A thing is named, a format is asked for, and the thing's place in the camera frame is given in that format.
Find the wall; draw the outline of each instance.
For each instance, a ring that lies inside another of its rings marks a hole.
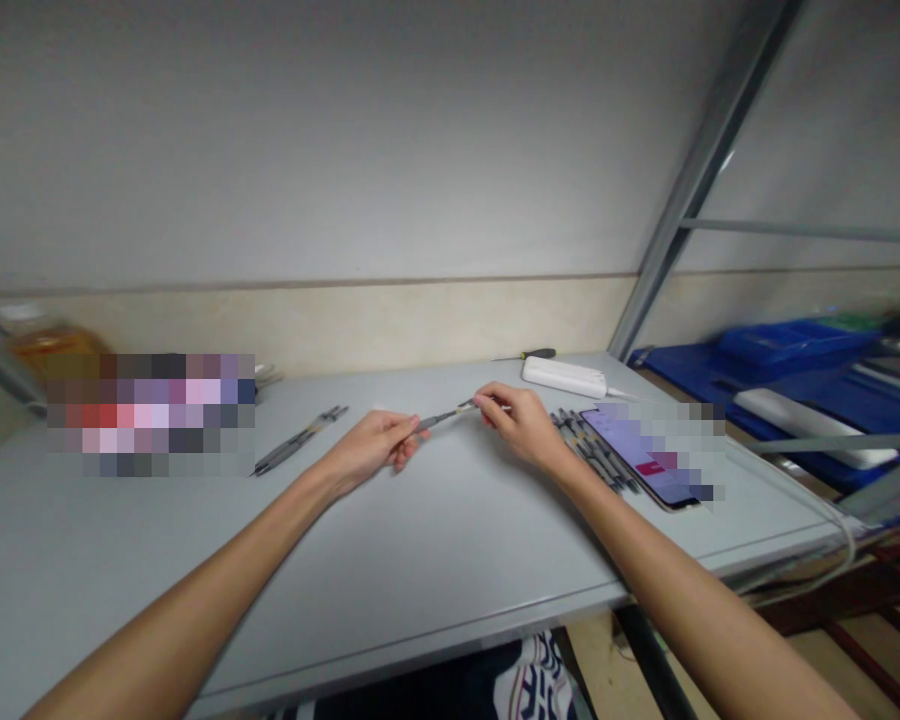
[[[744,4],[0,3],[0,294],[290,374],[601,349]],[[704,214],[900,226],[900,0],[809,6]],[[697,233],[642,341],[900,304],[873,265]]]
[[[633,271],[744,2],[0,3],[0,291]]]
[[[634,282],[630,275],[35,299],[119,352],[252,352],[295,376],[485,360],[540,346],[603,350]],[[676,275],[642,342],[694,342],[752,319],[832,306],[899,307],[900,269]]]

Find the blue tray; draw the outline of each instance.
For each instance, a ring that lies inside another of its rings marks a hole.
[[[813,320],[794,320],[728,330],[717,349],[754,365],[772,365],[797,357],[852,350],[879,337],[878,332],[851,332]]]

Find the small screwdriver handle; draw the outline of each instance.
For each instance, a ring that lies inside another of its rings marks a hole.
[[[520,359],[526,360],[528,357],[542,357],[549,360],[552,357],[557,356],[557,351],[553,348],[540,348],[539,350],[529,350],[525,353],[520,353]]]

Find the forearm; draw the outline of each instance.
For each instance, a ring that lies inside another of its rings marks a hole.
[[[630,590],[724,718],[854,718],[740,598],[568,453],[551,472]]]
[[[237,623],[332,503],[311,469],[230,542],[84,660],[27,718],[176,718]]]

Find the left hand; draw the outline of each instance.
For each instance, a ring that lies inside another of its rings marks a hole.
[[[315,468],[333,483],[336,497],[346,495],[384,465],[400,472],[420,446],[420,438],[430,437],[429,430],[414,435],[419,422],[416,415],[371,410]]]

